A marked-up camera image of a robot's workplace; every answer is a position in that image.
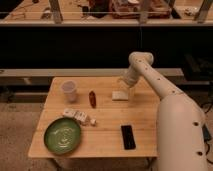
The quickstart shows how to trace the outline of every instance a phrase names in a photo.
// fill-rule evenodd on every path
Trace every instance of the red pepper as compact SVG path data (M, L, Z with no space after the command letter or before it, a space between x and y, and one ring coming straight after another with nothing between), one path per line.
M96 107L96 95L94 91L91 91L89 93L89 101L90 101L90 105L95 108Z

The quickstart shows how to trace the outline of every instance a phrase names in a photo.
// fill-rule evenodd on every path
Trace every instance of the black remote control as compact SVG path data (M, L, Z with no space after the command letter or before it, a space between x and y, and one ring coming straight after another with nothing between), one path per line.
M124 149L130 150L135 149L135 140L133 136L132 126L131 125L122 125L121 132L123 136Z

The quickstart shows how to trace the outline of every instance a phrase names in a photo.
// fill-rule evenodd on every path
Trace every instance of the green plate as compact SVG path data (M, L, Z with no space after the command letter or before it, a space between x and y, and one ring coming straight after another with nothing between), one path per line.
M44 134L44 144L54 154L74 150L80 143L81 128L71 118L60 118L49 125Z

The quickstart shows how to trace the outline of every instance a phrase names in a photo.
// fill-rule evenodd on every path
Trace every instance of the table leg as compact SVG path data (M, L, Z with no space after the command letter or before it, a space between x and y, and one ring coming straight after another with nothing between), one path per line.
M57 161L53 158L48 158L48 160L55 166L57 171L62 171L63 168L57 163Z
M156 157L151 157L151 158L147 157L147 158L146 158L147 163L148 163L148 165L147 165L147 167L146 167L147 170L153 171L153 168L152 168L152 167L153 167L153 165L154 165L156 159L157 159Z

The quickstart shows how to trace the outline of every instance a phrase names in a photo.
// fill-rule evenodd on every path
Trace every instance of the paper cup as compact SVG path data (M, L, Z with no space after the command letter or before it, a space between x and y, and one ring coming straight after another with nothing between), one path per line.
M72 80L65 81L61 84L61 90L69 102L75 102L77 99L76 83Z

